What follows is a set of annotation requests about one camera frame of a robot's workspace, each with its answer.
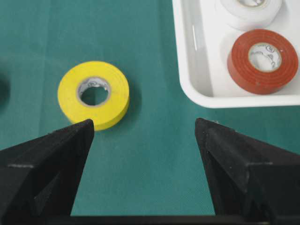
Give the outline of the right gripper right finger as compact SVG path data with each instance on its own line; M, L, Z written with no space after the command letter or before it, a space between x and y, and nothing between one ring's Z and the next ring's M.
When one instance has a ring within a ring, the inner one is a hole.
M300 220L300 157L198 118L195 137L218 216L249 222Z

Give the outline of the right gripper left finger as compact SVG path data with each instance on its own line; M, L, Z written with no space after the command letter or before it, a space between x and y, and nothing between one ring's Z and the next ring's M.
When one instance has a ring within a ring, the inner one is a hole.
M0 152L0 220L69 216L94 138L88 119Z

